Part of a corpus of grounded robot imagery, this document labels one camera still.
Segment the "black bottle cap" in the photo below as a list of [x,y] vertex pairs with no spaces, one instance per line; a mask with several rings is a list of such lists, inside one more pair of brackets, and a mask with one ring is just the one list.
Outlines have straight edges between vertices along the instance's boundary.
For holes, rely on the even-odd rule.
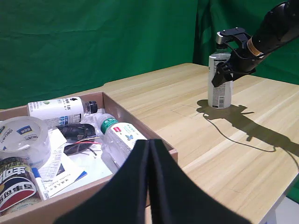
[[96,113],[98,112],[98,104],[96,101],[88,101],[90,105],[90,112],[91,113]]

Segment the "cardboard box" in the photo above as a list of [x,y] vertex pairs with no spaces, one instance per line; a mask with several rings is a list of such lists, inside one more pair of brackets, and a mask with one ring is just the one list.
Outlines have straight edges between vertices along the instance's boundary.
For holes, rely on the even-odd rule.
[[[96,92],[78,96],[85,101],[97,101],[98,108],[105,108],[107,113],[115,116],[120,122],[133,124],[147,139],[162,139],[131,113],[112,100],[107,94],[103,92]],[[26,106],[11,108],[0,112],[0,120],[6,120],[17,116],[27,116]],[[163,140],[163,142],[174,160],[178,161],[177,151],[165,140]],[[0,217],[0,223],[53,223],[57,217],[74,209],[76,206],[97,193],[111,179],[111,177],[112,175],[59,196],[55,196],[49,200],[34,204],[20,211],[4,215]]]

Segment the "red wire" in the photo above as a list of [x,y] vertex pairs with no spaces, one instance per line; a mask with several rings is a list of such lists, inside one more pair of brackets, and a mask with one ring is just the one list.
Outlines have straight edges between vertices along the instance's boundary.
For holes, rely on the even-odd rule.
[[99,144],[99,145],[102,144],[102,143],[94,142],[94,141],[77,141],[77,142],[75,142],[74,144],[85,144],[85,143]]

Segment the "packing tape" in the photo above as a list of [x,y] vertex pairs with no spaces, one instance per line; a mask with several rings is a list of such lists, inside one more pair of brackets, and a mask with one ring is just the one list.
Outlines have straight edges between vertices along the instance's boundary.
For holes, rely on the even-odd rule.
[[48,126],[34,117],[15,117],[0,122],[0,159],[25,158],[40,168],[51,154]]

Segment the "green backdrop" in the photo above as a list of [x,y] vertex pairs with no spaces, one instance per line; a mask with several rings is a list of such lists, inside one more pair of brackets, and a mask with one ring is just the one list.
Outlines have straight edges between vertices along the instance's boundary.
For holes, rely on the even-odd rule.
[[[0,108],[181,63],[207,65],[217,31],[243,27],[252,35],[280,2],[1,0]],[[297,39],[254,75],[299,84],[298,49]]]

